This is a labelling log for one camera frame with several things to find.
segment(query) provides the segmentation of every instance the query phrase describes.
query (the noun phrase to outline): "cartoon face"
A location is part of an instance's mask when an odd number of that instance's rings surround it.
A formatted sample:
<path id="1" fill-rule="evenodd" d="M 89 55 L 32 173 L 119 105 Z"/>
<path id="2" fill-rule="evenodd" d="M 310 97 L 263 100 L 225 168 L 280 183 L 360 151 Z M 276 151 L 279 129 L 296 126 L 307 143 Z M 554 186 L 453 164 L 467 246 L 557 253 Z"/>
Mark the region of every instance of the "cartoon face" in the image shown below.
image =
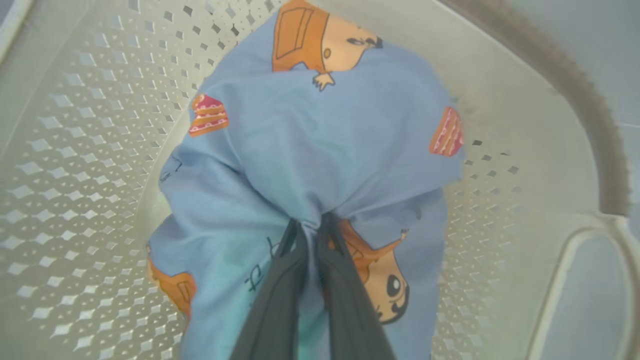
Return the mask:
<path id="1" fill-rule="evenodd" d="M 382 324 L 400 319 L 409 305 L 409 286 L 391 251 L 369 265 L 369 280 L 364 284 L 373 308 Z"/>
<path id="2" fill-rule="evenodd" d="M 382 39 L 340 17 L 329 15 L 322 39 L 326 71 L 353 69 L 367 49 L 382 48 Z"/>

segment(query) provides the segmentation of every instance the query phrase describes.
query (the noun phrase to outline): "white plastic rim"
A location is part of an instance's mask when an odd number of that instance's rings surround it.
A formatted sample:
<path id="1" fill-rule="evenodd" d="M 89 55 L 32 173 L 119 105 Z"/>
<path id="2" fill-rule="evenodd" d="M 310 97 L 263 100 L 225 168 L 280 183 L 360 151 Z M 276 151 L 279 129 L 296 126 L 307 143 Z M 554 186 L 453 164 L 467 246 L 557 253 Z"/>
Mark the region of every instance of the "white plastic rim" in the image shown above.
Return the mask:
<path id="1" fill-rule="evenodd" d="M 620 249 L 631 297 L 619 355 L 633 359 L 640 261 L 621 220 L 625 159 L 575 64 L 498 0 L 319 4 L 425 57 L 463 117 L 465 177 L 446 189 L 433 359 L 539 351 L 556 265 L 585 229 Z M 177 355 L 182 319 L 145 275 L 144 243 L 168 214 L 159 167 L 203 78 L 279 5 L 33 2 L 0 67 L 8 358 Z"/>

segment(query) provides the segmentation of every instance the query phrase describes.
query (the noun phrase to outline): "cartoon print fabric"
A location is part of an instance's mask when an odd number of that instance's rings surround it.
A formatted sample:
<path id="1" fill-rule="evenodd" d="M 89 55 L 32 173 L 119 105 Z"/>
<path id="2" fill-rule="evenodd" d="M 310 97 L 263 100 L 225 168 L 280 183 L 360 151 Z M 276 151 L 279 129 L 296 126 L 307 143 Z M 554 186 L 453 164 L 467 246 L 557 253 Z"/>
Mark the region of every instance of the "cartoon print fabric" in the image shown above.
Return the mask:
<path id="1" fill-rule="evenodd" d="M 181 358 L 228 359 L 289 219 L 313 259 L 329 211 L 398 360 L 428 354 L 442 187 L 463 161 L 459 118 L 442 123 L 448 108 L 423 59 L 300 0 L 229 52 L 160 171 L 172 214 L 148 242 L 153 276 L 189 318 Z M 299 343 L 299 358 L 330 359 L 313 261 Z"/>
<path id="2" fill-rule="evenodd" d="M 304 1 L 291 1 L 278 12 L 273 39 L 273 71 L 304 63 L 318 71 L 320 91 L 334 85 L 332 71 L 353 69 L 363 53 L 382 48 L 382 39 Z"/>

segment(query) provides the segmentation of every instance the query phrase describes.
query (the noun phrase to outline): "cartoon hand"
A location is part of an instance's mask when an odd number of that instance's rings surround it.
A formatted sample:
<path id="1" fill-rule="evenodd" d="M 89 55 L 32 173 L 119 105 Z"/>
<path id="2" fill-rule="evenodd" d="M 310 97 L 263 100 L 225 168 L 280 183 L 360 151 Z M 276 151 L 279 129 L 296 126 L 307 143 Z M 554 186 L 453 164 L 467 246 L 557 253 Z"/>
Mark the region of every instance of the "cartoon hand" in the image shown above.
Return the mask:
<path id="1" fill-rule="evenodd" d="M 322 91 L 327 86 L 327 84 L 334 85 L 335 82 L 333 81 L 331 74 L 327 72 L 326 74 L 319 74 L 314 77 L 314 84 L 316 85 L 316 87 L 320 88 L 320 91 Z"/>

